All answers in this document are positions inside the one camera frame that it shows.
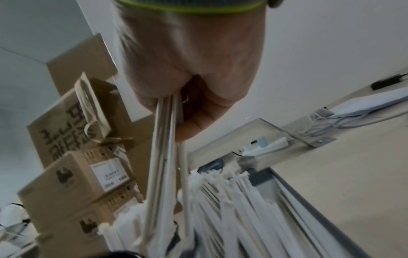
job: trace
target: beige surface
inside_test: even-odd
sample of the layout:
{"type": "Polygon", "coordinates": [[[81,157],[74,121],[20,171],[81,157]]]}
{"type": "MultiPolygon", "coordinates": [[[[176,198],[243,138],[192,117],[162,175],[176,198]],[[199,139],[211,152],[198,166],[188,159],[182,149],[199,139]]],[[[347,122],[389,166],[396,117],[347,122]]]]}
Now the beige surface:
{"type": "MultiPolygon", "coordinates": [[[[363,122],[405,110],[401,103],[363,122]]],[[[271,166],[369,255],[408,257],[405,117],[337,130],[337,140],[318,149],[296,144],[265,156],[259,168],[271,166]]]]}

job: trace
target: box flap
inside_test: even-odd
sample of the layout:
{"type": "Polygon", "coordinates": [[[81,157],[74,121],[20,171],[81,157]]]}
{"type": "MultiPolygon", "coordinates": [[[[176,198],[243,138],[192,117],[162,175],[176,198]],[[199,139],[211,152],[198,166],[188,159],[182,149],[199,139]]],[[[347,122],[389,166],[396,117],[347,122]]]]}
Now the box flap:
{"type": "Polygon", "coordinates": [[[107,80],[118,73],[101,34],[94,35],[47,62],[51,78],[62,96],[74,87],[83,72],[107,80]]]}

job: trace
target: cardboard box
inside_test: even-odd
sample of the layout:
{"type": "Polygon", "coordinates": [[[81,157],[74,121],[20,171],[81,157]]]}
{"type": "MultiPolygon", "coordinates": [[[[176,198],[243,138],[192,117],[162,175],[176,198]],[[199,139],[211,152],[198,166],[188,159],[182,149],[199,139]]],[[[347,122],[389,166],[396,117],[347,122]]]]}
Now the cardboard box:
{"type": "Polygon", "coordinates": [[[18,192],[38,232],[133,180],[115,147],[68,152],[18,192]]]}
{"type": "Polygon", "coordinates": [[[132,191],[134,185],[135,182],[128,183],[41,233],[36,238],[41,255],[44,258],[84,258],[107,252],[104,238],[97,233],[98,225],[112,223],[120,211],[138,203],[132,191]]]}
{"type": "Polygon", "coordinates": [[[118,73],[101,34],[88,38],[47,62],[47,67],[60,96],[74,87],[83,72],[89,78],[102,81],[118,73]]]}
{"type": "Polygon", "coordinates": [[[33,121],[28,132],[43,167],[49,166],[70,150],[84,150],[99,145],[91,140],[104,141],[107,136],[127,138],[133,127],[126,107],[115,85],[99,79],[82,76],[78,83],[87,85],[84,90],[89,105],[95,109],[98,122],[88,128],[82,106],[75,89],[68,91],[51,109],[33,121]]]}

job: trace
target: white power strip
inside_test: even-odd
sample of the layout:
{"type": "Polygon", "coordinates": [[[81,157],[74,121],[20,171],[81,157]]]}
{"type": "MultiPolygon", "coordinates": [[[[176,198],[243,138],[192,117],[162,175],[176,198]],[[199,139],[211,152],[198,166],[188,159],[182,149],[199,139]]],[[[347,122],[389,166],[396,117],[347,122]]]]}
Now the white power strip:
{"type": "Polygon", "coordinates": [[[256,149],[250,151],[244,151],[242,156],[259,156],[262,154],[266,154],[272,151],[280,150],[289,146],[288,139],[286,137],[282,137],[275,142],[269,144],[266,147],[258,147],[256,149]]]}

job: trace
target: label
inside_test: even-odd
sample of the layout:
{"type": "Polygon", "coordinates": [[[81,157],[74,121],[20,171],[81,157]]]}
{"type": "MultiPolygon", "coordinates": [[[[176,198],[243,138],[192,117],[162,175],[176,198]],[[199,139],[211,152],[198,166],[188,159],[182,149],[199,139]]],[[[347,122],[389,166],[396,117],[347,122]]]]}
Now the label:
{"type": "Polygon", "coordinates": [[[119,158],[93,164],[91,168],[105,192],[129,180],[119,158]]]}
{"type": "Polygon", "coordinates": [[[124,160],[126,160],[127,162],[129,162],[128,157],[126,156],[126,151],[125,151],[123,148],[117,146],[117,147],[115,148],[115,150],[114,150],[113,153],[114,153],[116,156],[118,156],[119,158],[124,159],[124,160]]]}
{"type": "Polygon", "coordinates": [[[138,204],[139,202],[136,200],[136,198],[132,198],[132,199],[130,199],[127,203],[125,203],[124,205],[122,205],[119,209],[117,209],[114,213],[113,213],[113,216],[115,217],[115,218],[118,218],[118,216],[119,216],[119,214],[120,213],[126,213],[126,212],[128,212],[129,211],[129,208],[132,206],[132,205],[135,205],[135,204],[138,204]]]}

